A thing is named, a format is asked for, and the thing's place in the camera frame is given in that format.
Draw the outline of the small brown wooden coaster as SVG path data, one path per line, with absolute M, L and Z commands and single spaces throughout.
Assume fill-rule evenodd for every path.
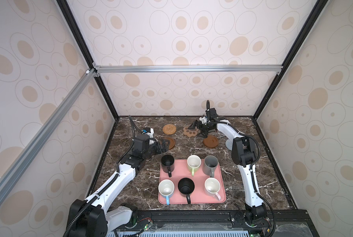
M 175 140 L 171 137 L 165 137 L 164 139 L 168 141 L 169 143 L 168 149 L 171 150 L 175 146 Z

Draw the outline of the cork paw print coaster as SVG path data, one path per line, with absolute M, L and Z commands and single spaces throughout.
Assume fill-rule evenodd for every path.
M 183 135 L 187 137 L 196 137 L 199 134 L 200 130 L 198 128 L 189 129 L 188 126 L 183 128 Z

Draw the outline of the woven rattan coaster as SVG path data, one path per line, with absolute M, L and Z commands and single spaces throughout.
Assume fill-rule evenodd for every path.
M 166 124 L 163 127 L 163 133 L 166 135 L 172 135 L 176 133 L 176 126 L 174 124 Z

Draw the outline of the brown wooden round coaster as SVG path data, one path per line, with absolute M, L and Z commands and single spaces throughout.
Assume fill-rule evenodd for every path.
M 209 135 L 207 138 L 203 139 L 203 143 L 208 148 L 215 148 L 219 144 L 219 140 L 217 137 Z

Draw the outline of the grey mug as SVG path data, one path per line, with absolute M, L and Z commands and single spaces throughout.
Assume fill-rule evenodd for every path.
M 215 156 L 206 156 L 203 164 L 203 173 L 208 175 L 210 178 L 215 177 L 215 170 L 218 167 L 219 162 Z

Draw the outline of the light blue woven coaster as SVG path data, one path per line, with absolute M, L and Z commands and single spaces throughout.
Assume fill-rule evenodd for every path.
M 226 148 L 230 151 L 233 149 L 233 139 L 227 139 L 225 142 Z

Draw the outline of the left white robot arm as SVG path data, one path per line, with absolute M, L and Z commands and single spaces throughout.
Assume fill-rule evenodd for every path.
M 166 153 L 170 141 L 156 140 L 142 134 L 133 142 L 131 151 L 118 161 L 113 175 L 94 193 L 84 200 L 77 199 L 70 206 L 65 237 L 105 237 L 114 229 L 136 223 L 137 208 L 121 205 L 110 211 L 109 207 L 118 194 L 143 169 L 146 160 Z

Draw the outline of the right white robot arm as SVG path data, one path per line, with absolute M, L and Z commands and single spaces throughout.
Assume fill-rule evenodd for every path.
M 232 140 L 231 159 L 238 167 L 245 191 L 244 217 L 249 225 L 255 224 L 260 219 L 267 217 L 265 201 L 262 199 L 255 174 L 255 164 L 260 158 L 258 142 L 250 135 L 236 129 L 228 120 L 194 121 L 189 129 L 198 128 L 200 136 L 208 137 L 208 133 L 217 130 Z

